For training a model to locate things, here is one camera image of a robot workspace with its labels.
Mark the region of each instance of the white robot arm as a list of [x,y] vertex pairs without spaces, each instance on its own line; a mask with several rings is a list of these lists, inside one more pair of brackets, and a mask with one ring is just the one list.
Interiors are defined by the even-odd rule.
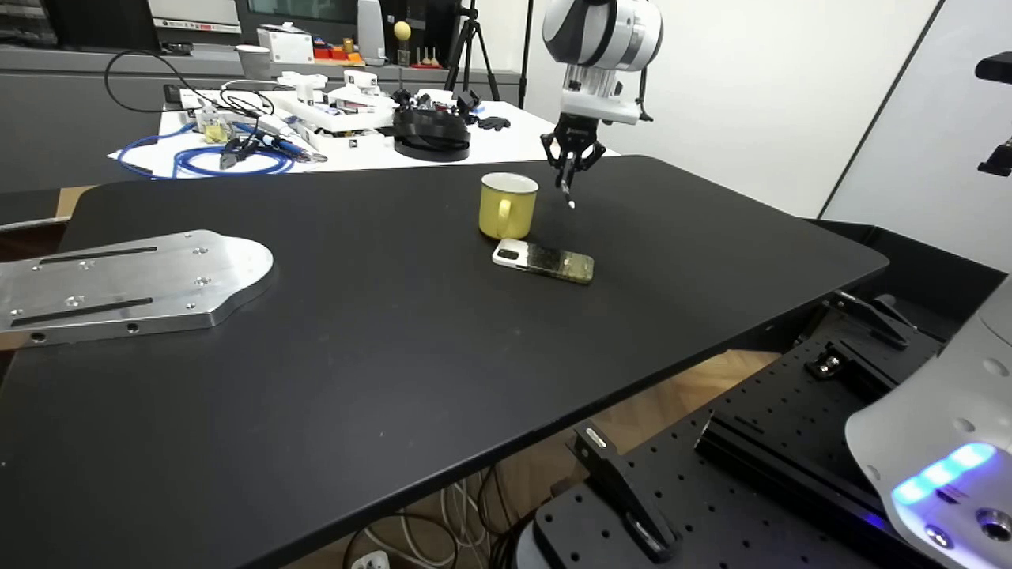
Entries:
[[[560,123],[541,142],[560,171],[557,187],[576,209],[569,193],[576,171],[604,155],[598,120],[651,120],[642,111],[645,66],[664,44],[664,19],[651,0],[557,0],[544,13],[541,35],[550,57],[566,63]],[[620,73],[642,73],[636,101],[623,98]]]
[[946,566],[1012,566],[1012,285],[848,420],[898,534]]

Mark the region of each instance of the screw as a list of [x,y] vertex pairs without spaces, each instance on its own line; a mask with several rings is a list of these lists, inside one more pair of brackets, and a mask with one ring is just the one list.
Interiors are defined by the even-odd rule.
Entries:
[[923,534],[930,544],[936,544],[939,550],[952,550],[952,537],[933,525],[923,525]]

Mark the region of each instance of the floor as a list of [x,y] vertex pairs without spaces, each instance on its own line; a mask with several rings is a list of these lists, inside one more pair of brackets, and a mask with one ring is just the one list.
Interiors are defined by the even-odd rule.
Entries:
[[[591,424],[620,449],[636,449],[651,439],[664,427],[677,424],[683,414],[702,408],[715,395],[734,389],[740,379],[768,367],[778,354],[768,351],[724,351],[686,373],[664,379],[661,386],[620,401]],[[553,490],[582,480],[582,468],[569,452],[569,433],[557,433],[538,446],[528,446],[519,455],[509,455],[493,471],[478,471],[455,487],[446,487],[414,506],[408,506],[408,534],[398,515],[370,525],[376,541],[386,541],[389,550],[402,550],[392,556],[392,566],[455,566],[455,569],[481,569],[490,566],[490,531],[503,531],[506,522],[519,522],[538,509],[538,503],[550,499]],[[455,528],[459,553],[452,560],[452,544],[446,528]],[[354,537],[354,556],[376,550],[370,534]],[[342,537],[297,563],[291,569],[342,569],[345,550],[351,537]]]

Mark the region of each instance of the white device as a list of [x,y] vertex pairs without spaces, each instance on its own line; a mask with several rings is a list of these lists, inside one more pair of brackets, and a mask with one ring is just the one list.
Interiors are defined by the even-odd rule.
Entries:
[[380,0],[357,0],[357,51],[370,66],[386,63],[383,6]]
[[272,51],[275,63],[313,63],[313,35],[291,22],[256,28],[256,41]]
[[149,0],[155,28],[240,35],[234,0]]
[[544,44],[566,63],[563,114],[636,123],[642,104],[623,98],[620,73],[645,70],[664,41],[651,0],[560,0],[544,13]]
[[946,566],[1012,566],[1012,285],[848,420],[895,531]]
[[[645,66],[664,44],[664,16],[651,0],[557,0],[544,13],[541,38],[550,57],[566,63],[560,123],[541,145],[576,209],[569,196],[576,171],[604,155],[598,120],[651,120],[642,107]],[[636,101],[623,95],[620,73],[642,73]]]
[[389,553],[386,550],[364,553],[351,563],[351,569],[389,569]]
[[345,85],[323,92],[266,92],[285,114],[304,120],[313,133],[361,133],[392,126],[395,101],[380,89],[376,73],[345,73]]

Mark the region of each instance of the black clamp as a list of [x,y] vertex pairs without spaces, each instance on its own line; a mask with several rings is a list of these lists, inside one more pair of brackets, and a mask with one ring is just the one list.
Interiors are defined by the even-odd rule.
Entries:
[[[882,345],[904,351],[917,326],[895,310],[889,294],[863,300],[848,291],[835,294],[835,307],[870,326],[870,335]],[[822,354],[803,367],[813,379],[844,379],[844,386],[863,401],[876,401],[898,386],[898,379],[876,367],[873,357],[857,351],[848,338],[825,341]]]
[[639,499],[636,487],[614,465],[617,452],[595,427],[576,433],[576,458],[588,468],[588,487],[623,518],[629,537],[645,556],[664,563],[674,556],[674,528],[651,499]]
[[563,114],[557,130],[541,136],[547,164],[553,164],[557,187],[569,196],[576,171],[588,171],[601,161],[598,120]]

